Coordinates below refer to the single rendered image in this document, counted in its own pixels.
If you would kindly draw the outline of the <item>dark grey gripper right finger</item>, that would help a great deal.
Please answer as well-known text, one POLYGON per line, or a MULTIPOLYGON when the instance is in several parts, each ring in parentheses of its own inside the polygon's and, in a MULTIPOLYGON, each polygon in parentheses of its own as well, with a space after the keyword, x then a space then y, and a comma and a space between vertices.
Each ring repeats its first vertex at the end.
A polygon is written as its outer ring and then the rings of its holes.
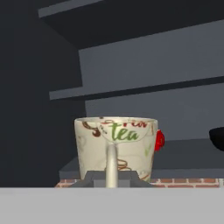
POLYGON ((152 184, 149 184, 148 182, 145 182, 141 180, 138 177, 138 174, 136 171, 119 171, 118 172, 118 186, 119 187, 153 187, 152 184))

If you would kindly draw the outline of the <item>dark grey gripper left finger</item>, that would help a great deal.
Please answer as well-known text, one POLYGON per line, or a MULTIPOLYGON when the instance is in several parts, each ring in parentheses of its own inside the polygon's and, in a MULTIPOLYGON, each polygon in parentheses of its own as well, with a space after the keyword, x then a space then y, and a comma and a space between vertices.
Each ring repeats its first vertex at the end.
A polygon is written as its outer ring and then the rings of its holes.
POLYGON ((88 171, 83 180, 72 184, 72 187, 105 187, 106 173, 104 171, 88 171))

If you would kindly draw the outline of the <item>cream printed tea mug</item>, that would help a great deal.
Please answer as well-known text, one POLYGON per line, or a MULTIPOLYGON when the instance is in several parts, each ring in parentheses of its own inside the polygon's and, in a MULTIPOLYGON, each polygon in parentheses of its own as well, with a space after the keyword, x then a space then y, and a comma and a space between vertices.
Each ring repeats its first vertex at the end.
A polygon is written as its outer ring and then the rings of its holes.
POLYGON ((158 121, 141 117, 84 117, 74 120, 80 178, 88 171, 105 171, 107 148, 117 151, 119 172, 136 171, 150 182, 158 121))

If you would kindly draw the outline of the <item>dark grey open cabinet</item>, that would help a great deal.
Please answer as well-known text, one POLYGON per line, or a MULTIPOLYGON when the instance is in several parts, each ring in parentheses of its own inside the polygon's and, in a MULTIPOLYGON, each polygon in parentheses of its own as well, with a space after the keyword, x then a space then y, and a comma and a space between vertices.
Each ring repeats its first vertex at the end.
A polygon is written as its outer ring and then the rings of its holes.
POLYGON ((0 187, 50 187, 74 120, 158 121, 158 177, 224 176, 224 0, 0 0, 0 187))

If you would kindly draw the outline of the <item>red round object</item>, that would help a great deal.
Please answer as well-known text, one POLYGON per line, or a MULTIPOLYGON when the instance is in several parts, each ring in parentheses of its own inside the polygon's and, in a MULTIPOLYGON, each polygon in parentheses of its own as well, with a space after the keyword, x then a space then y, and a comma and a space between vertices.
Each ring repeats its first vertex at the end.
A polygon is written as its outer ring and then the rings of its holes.
POLYGON ((163 132, 159 129, 157 131, 155 151, 159 151, 165 145, 165 136, 163 132))

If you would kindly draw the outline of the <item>black bowl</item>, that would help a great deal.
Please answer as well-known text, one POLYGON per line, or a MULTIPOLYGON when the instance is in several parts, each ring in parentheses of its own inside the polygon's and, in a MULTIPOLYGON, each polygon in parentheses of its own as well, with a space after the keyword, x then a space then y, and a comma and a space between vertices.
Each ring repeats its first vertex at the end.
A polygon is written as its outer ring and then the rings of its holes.
POLYGON ((209 138, 217 149, 224 151, 224 127, 210 129, 209 138))

